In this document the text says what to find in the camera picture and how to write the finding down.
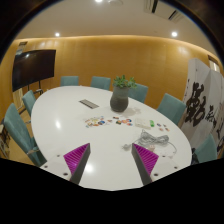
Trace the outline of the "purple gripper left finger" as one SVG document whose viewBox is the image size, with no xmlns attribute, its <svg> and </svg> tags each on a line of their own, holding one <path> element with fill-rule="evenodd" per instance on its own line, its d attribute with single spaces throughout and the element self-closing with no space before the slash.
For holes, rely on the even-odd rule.
<svg viewBox="0 0 224 224">
<path fill-rule="evenodd" d="M 64 160 L 71 172 L 70 181 L 78 184 L 83 175 L 90 155 L 90 144 L 84 144 L 64 155 Z"/>
</svg>

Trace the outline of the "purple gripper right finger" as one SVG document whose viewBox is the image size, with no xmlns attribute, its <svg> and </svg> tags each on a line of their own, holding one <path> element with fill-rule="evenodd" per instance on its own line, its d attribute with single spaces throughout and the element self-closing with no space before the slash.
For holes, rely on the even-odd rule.
<svg viewBox="0 0 224 224">
<path fill-rule="evenodd" d="M 159 156 L 135 143 L 132 144 L 131 153 L 135 160 L 143 185 L 150 184 L 152 182 L 150 175 Z"/>
</svg>

